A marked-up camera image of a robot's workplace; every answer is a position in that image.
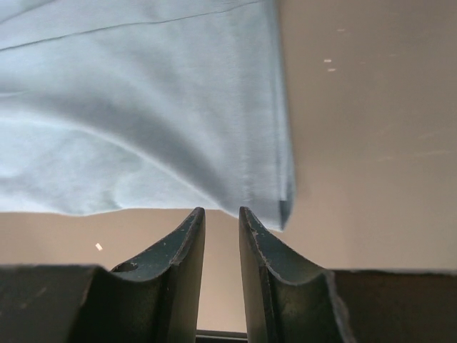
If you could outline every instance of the cloth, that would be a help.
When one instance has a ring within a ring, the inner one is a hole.
[[[1,0],[0,211],[250,207],[293,159],[274,0]]]

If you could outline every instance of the dark metal base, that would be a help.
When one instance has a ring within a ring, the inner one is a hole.
[[[111,272],[0,267],[0,342],[457,342],[453,272],[330,271],[241,208],[248,334],[196,330],[205,218]]]

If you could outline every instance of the tan surface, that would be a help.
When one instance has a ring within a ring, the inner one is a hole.
[[[325,267],[456,268],[457,3],[280,7],[298,196],[279,236]],[[2,214],[0,262],[109,268],[187,213]],[[237,222],[207,228],[199,327],[243,331]]]

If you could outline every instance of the beige wall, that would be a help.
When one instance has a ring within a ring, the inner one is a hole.
[[[298,179],[280,238],[325,267],[456,268],[457,2],[280,8]],[[187,213],[1,214],[0,262],[110,268]],[[206,235],[199,327],[243,331],[237,222],[209,212]]]

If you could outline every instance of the curved metal prong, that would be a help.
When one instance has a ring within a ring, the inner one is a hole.
[[[269,233],[240,208],[239,240],[250,342],[350,342],[338,328],[329,271]]]
[[[72,339],[194,342],[204,242],[205,214],[197,208],[176,230],[112,273],[98,273]]]

